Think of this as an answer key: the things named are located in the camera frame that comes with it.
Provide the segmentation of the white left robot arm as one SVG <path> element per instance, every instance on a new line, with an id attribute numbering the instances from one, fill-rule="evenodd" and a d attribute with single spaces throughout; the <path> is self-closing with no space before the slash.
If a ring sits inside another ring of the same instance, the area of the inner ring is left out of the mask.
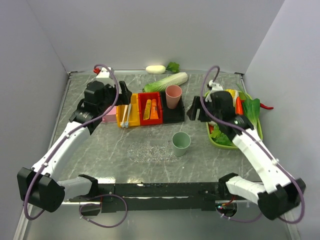
<path id="1" fill-rule="evenodd" d="M 18 188 L 24 205 L 31 204 L 52 213 L 65 200 L 82 196 L 93 201 L 98 197 L 96 178 L 80 174 L 60 181 L 59 177 L 77 148 L 102 122 L 102 114 L 113 106 L 129 104 L 131 96 L 132 92 L 124 81 L 114 86 L 97 80 L 87 84 L 84 98 L 54 145 L 31 168 L 23 167 L 18 172 Z"/>

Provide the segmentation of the red storage bin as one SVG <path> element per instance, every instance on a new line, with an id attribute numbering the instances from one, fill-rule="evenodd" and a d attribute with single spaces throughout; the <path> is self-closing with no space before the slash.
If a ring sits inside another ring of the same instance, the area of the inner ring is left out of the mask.
<path id="1" fill-rule="evenodd" d="M 163 108 L 159 92 L 139 93 L 138 106 L 141 126 L 163 124 Z"/>

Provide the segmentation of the clear textured acrylic tray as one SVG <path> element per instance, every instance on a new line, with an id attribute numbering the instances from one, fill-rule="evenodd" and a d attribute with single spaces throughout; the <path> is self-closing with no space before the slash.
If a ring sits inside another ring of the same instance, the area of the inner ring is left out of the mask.
<path id="1" fill-rule="evenodd" d="M 127 149 L 127 156 L 135 163 L 174 163 L 180 160 L 173 154 L 170 140 L 133 142 Z"/>

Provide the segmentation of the green bok choy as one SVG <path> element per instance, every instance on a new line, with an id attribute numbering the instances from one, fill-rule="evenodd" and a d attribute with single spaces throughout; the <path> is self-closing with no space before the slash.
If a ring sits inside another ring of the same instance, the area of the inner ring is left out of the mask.
<path id="1" fill-rule="evenodd" d="M 252 123 L 253 127 L 257 130 L 258 120 L 260 116 L 260 99 L 252 99 L 243 89 L 242 86 L 236 84 L 239 90 L 245 95 L 243 102 L 243 112 L 248 120 Z"/>

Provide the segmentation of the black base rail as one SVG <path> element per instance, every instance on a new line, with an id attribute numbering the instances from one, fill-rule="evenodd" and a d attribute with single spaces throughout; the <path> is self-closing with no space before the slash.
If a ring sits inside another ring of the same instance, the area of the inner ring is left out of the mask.
<path id="1" fill-rule="evenodd" d="M 125 209 L 123 202 L 113 196 L 122 197 L 129 211 L 193 210 L 215 211 L 216 204 L 232 197 L 218 182 L 178 183 L 100 183 L 97 198 L 77 196 L 70 203 L 101 203 L 103 213 L 114 213 Z"/>

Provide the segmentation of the black storage bin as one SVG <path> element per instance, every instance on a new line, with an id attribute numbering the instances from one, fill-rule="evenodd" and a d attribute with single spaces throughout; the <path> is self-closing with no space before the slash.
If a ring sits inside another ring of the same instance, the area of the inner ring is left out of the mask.
<path id="1" fill-rule="evenodd" d="M 162 122 L 163 124 L 175 124 L 185 121 L 185 106 L 180 98 L 176 108 L 170 109 L 167 106 L 166 93 L 160 92 L 160 100 L 162 106 Z"/>

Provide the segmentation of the pink plastic cup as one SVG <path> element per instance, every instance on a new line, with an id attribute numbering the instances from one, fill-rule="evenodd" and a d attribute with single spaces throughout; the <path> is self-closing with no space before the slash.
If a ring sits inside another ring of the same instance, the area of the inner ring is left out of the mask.
<path id="1" fill-rule="evenodd" d="M 175 109 L 182 95 L 182 89 L 178 85 L 170 85 L 165 90 L 166 104 L 169 109 Z"/>

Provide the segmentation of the yellow napa cabbage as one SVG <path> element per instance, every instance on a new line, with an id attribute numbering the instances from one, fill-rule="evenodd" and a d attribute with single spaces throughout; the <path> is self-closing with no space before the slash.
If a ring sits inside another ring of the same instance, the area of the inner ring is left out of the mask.
<path id="1" fill-rule="evenodd" d="M 225 89 L 226 92 L 230 93 L 232 96 L 233 106 L 236 106 L 237 98 L 239 97 L 239 92 L 235 89 Z"/>

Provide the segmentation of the mint green plastic cup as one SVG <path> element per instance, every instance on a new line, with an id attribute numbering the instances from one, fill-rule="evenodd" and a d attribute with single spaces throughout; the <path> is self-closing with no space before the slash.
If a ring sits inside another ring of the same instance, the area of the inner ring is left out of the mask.
<path id="1" fill-rule="evenodd" d="M 176 132 L 172 136 L 173 154 L 177 157 L 183 156 L 191 144 L 191 137 L 183 131 Z"/>

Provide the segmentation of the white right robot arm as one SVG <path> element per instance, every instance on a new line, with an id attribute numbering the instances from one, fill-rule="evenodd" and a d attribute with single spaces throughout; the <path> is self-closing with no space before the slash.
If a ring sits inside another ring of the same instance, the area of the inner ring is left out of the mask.
<path id="1" fill-rule="evenodd" d="M 223 199 L 233 195 L 245 198 L 257 204 L 269 220 L 301 207 L 300 216 L 292 221 L 299 223 L 305 215 L 306 184 L 301 178 L 293 178 L 263 144 L 248 112 L 249 109 L 253 112 L 260 109 L 258 100 L 247 98 L 243 103 L 243 114 L 237 114 L 229 92 L 216 91 L 208 97 L 210 100 L 206 101 L 203 96 L 195 96 L 187 116 L 193 121 L 200 112 L 198 119 L 201 122 L 215 122 L 220 132 L 245 155 L 261 180 L 256 183 L 229 173 L 219 179 L 219 195 Z"/>

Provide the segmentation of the yellow toothpaste tube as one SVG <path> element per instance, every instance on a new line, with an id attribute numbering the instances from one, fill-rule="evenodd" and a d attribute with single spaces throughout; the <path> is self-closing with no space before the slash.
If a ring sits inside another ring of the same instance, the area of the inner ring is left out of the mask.
<path id="1" fill-rule="evenodd" d="M 145 109 L 144 109 L 144 113 L 143 113 L 143 117 L 142 117 L 142 119 L 143 119 L 144 121 L 150 119 L 151 106 L 152 106 L 152 100 L 151 100 L 151 99 L 148 99 L 148 100 L 146 101 Z"/>

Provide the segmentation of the white radish with leaves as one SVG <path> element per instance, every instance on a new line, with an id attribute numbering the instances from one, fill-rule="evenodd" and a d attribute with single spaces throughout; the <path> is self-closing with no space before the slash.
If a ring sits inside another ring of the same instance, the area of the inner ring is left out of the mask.
<path id="1" fill-rule="evenodd" d="M 176 62 L 169 62 L 167 66 L 164 65 L 149 65 L 145 68 L 149 74 L 164 74 L 165 72 L 179 73 L 180 64 Z"/>

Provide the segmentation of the yellow storage bin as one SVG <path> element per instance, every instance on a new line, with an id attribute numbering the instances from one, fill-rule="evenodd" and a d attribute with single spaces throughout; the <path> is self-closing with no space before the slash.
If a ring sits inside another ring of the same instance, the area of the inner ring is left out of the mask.
<path id="1" fill-rule="evenodd" d="M 133 93 L 131 96 L 130 103 L 131 106 L 131 112 L 129 116 L 129 128 L 132 127 L 138 127 L 140 126 L 140 110 L 139 110 L 139 98 L 137 93 Z M 116 107 L 116 121 L 117 126 L 121 128 L 121 121 L 123 118 L 123 112 L 124 112 L 125 105 L 119 105 Z"/>

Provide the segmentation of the orange toothpaste tube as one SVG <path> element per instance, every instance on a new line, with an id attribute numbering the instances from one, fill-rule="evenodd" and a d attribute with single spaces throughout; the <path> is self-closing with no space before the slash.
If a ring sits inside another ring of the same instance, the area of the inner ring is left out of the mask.
<path id="1" fill-rule="evenodd" d="M 154 98 L 151 100 L 151 110 L 150 110 L 150 120 L 157 120 L 159 118 L 158 115 L 158 105 L 157 100 Z"/>

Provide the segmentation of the pink drawer box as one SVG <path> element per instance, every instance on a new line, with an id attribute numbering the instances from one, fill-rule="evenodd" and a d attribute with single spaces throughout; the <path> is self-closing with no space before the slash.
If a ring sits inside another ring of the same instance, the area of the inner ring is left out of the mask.
<path id="1" fill-rule="evenodd" d="M 114 106 L 103 118 L 103 123 L 116 123 L 117 117 L 116 117 L 117 107 Z"/>

